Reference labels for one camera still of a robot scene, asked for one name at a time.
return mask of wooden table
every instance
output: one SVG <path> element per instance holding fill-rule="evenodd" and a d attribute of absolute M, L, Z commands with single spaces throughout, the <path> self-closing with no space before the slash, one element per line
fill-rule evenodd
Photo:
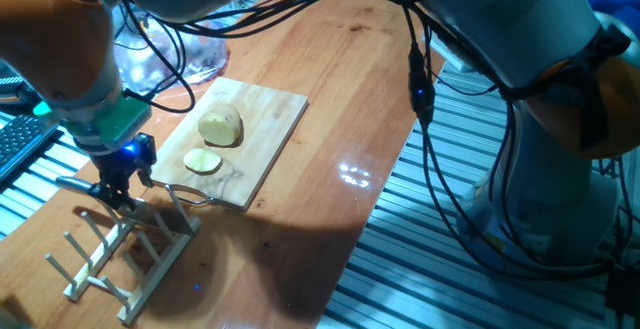
<path fill-rule="evenodd" d="M 248 214 L 191 210 L 203 225 L 138 328 L 313 327 L 415 120 L 408 30 L 400 8 L 385 0 L 323 0 L 229 46 L 226 77 L 307 95 L 310 106 Z M 435 70 L 442 61 L 434 61 Z M 208 86 L 197 86 L 198 96 Z M 160 101 L 181 107 L 187 95 L 174 89 Z M 143 131 L 159 146 L 181 119 L 154 110 Z M 368 185 L 345 181 L 342 165 L 358 168 Z M 97 173 L 90 164 L 78 177 L 95 180 Z M 168 201 L 144 189 L 132 180 L 132 195 Z M 67 230 L 87 250 L 98 245 L 82 210 L 102 213 L 105 232 L 112 225 L 92 199 L 60 191 L 0 242 L 0 300 L 35 328 L 121 328 L 114 297 L 90 288 L 78 303 L 67 301 L 67 283 L 43 259 L 52 253 L 74 273 L 81 266 L 62 236 Z M 125 268 L 116 258 L 103 273 L 133 288 Z"/>

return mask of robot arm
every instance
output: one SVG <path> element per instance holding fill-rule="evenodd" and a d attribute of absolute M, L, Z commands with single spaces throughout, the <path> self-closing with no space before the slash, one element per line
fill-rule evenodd
<path fill-rule="evenodd" d="M 133 1 L 161 19 L 186 22 L 229 0 Z M 117 2 L 0 0 L 4 3 L 0 4 L 0 58 L 40 93 L 43 103 L 36 114 L 61 122 L 92 156 L 101 170 L 101 182 L 110 189 L 110 197 L 102 201 L 117 198 L 126 203 L 129 176 L 137 170 L 144 182 L 154 155 L 145 152 L 140 158 L 147 159 L 132 158 L 133 167 L 110 165 L 127 157 L 125 148 L 136 142 L 151 113 L 147 103 L 122 94 L 110 17 Z M 586 0 L 425 0 L 422 4 L 475 48 L 507 87 L 526 87 L 561 71 L 602 27 Z M 624 29 L 623 24 L 616 25 Z M 637 147 L 640 70 L 614 57 L 593 76 L 608 118 L 608 135 L 589 148 L 580 145 L 584 129 L 580 103 L 557 99 L 567 96 L 565 88 L 528 98 L 528 108 L 558 142 L 580 156 L 607 158 Z"/>

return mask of blue led light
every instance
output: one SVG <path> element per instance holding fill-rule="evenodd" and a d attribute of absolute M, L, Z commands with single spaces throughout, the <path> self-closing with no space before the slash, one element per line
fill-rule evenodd
<path fill-rule="evenodd" d="M 138 146 L 135 143 L 127 144 L 122 147 L 122 149 L 128 151 L 129 153 L 135 154 L 138 152 Z"/>

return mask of wooden cutting board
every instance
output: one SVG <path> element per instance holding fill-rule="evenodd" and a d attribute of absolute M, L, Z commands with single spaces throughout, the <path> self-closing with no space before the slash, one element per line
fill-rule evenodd
<path fill-rule="evenodd" d="M 237 147 L 212 147 L 223 158 L 218 172 L 195 174 L 184 166 L 182 158 L 193 148 L 207 147 L 198 133 L 198 122 L 219 102 L 230 103 L 238 109 L 244 135 Z M 186 186 L 245 211 L 307 104 L 306 96 L 218 78 L 162 145 L 151 178 L 157 185 Z"/>

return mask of cut potato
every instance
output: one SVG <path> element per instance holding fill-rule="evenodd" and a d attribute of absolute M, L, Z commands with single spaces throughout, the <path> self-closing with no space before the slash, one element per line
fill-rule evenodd
<path fill-rule="evenodd" d="M 229 146 L 238 139 L 242 130 L 238 109 L 231 104 L 216 104 L 212 110 L 202 116 L 198 131 L 207 142 Z"/>
<path fill-rule="evenodd" d="M 191 149 L 182 160 L 197 174 L 213 174 L 222 166 L 222 157 L 211 149 Z"/>

